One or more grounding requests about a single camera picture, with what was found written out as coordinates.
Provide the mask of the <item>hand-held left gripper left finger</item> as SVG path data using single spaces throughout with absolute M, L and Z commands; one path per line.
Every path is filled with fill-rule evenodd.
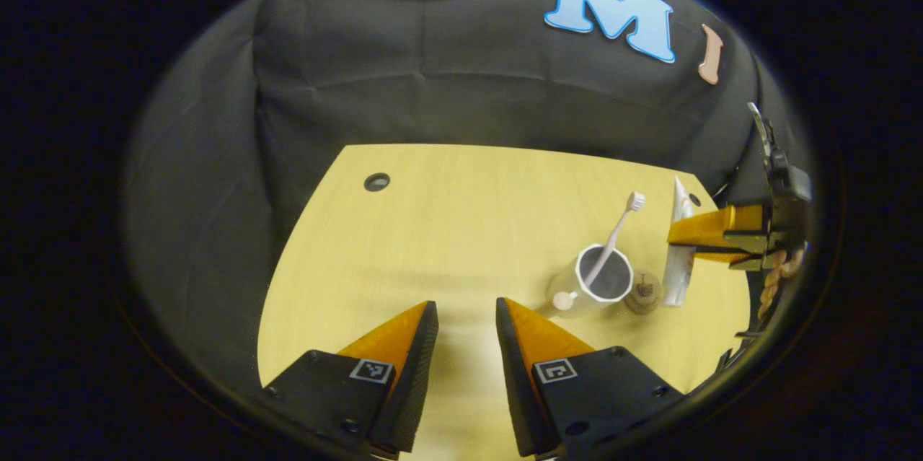
M 335 354 L 307 351 L 268 383 L 263 406 L 356 457 L 398 457 L 415 444 L 438 331 L 436 303 L 416 304 Z

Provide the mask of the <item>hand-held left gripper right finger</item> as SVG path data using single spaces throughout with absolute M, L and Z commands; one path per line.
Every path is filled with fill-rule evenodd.
M 602 460 L 682 399 L 626 347 L 595 349 L 507 297 L 495 306 L 508 410 L 522 457 Z

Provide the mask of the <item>white toothpaste tube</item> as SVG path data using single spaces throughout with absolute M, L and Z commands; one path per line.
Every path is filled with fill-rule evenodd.
M 694 215 L 694 204 L 689 197 L 689 192 L 674 176 L 674 204 L 672 208 L 671 223 L 688 219 Z M 694 266 L 696 248 L 693 245 L 669 245 L 665 273 L 663 273 L 663 304 L 669 307 L 681 307 L 686 299 L 690 277 Z

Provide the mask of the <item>round wooden coaster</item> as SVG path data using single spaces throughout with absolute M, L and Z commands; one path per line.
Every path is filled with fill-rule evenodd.
M 663 298 L 661 281 L 652 271 L 634 271 L 632 290 L 624 297 L 627 309 L 636 315 L 649 315 L 657 310 Z

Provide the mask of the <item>white cup with wooden handle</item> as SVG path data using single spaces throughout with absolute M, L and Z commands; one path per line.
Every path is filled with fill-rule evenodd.
M 603 251 L 604 246 L 600 244 L 584 248 L 552 277 L 545 296 L 557 316 L 579 317 L 606 309 L 632 292 L 635 273 L 620 250 L 613 251 L 596 277 L 587 282 Z

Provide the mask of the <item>pink toothbrush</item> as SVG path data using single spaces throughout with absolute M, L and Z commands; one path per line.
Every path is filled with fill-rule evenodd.
M 644 204 L 646 202 L 646 195 L 642 194 L 639 191 L 632 191 L 627 198 L 626 207 L 620 215 L 619 221 L 614 225 L 613 230 L 609 235 L 609 239 L 606 241 L 606 244 L 601 248 L 596 261 L 594 261 L 593 266 L 589 273 L 583 277 L 583 283 L 590 288 L 591 284 L 596 280 L 600 272 L 603 270 L 604 264 L 609 260 L 610 256 L 614 253 L 617 247 L 617 240 L 619 240 L 619 234 L 623 225 L 625 224 L 627 217 L 632 212 L 642 211 Z

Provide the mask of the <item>light wooden desktop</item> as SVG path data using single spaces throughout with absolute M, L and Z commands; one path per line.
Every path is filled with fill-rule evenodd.
M 504 146 L 347 146 L 313 192 L 268 284 L 257 336 L 269 385 L 310 350 L 336 353 L 434 301 L 439 331 L 422 421 L 401 461 L 533 461 L 518 454 L 495 301 L 530 309 L 583 248 L 603 244 L 629 194 L 645 197 L 617 247 L 662 277 L 679 180 L 636 162 Z

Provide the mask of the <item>black backdrop cloth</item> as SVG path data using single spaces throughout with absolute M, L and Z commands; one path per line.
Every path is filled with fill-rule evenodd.
M 296 219 L 344 146 L 474 144 L 767 192 L 755 102 L 811 168 L 782 82 L 697 0 L 244 0 L 172 64 L 126 152 L 138 298 L 195 373 L 257 392 L 257 327 Z

